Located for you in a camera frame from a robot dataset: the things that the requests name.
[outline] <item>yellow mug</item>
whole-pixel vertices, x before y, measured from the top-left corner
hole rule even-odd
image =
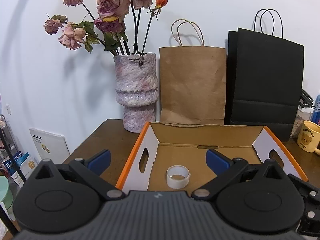
[[[306,152],[315,152],[320,155],[320,126],[311,121],[304,121],[298,136],[297,144]]]

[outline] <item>vase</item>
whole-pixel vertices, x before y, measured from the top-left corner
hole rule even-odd
[[[156,119],[154,103],[159,98],[156,54],[118,55],[114,61],[116,101],[124,106],[124,128],[139,133],[145,122]]]

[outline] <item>green bowl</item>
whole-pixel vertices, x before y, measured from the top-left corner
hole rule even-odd
[[[9,188],[9,181],[5,176],[0,176],[0,202],[3,202],[8,210],[12,205],[12,201],[13,196]]]

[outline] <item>orange rosebud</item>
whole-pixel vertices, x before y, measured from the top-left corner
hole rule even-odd
[[[163,6],[167,5],[168,0],[156,0],[155,9],[161,9]]]

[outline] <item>bouquet of dried flowers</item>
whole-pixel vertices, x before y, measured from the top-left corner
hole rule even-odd
[[[44,25],[45,31],[48,34],[56,34],[59,28],[62,28],[64,27],[63,25],[65,25],[62,30],[63,35],[58,38],[58,40],[63,46],[66,46],[66,48],[76,50],[81,47],[80,43],[82,43],[84,44],[85,49],[91,53],[92,44],[101,43],[105,46],[104,50],[110,51],[114,56],[125,54],[143,55],[151,21],[154,16],[157,18],[162,7],[168,3],[168,0],[156,0],[155,7],[151,9],[153,0],[97,0],[99,17],[94,18],[89,9],[84,5],[83,1],[84,0],[63,0],[63,3],[67,6],[77,6],[82,4],[88,11],[87,15],[90,15],[93,21],[83,20],[76,24],[69,22],[68,18],[63,15],[54,15],[53,17],[48,16],[49,20],[47,20]],[[131,52],[128,47],[129,41],[128,37],[125,35],[124,24],[124,18],[129,13],[130,6],[132,9],[135,28],[133,52]],[[146,30],[143,48],[140,52],[138,47],[138,29],[142,8],[148,10],[150,20]],[[100,38],[99,34],[94,31],[94,26],[102,32],[103,38]]]

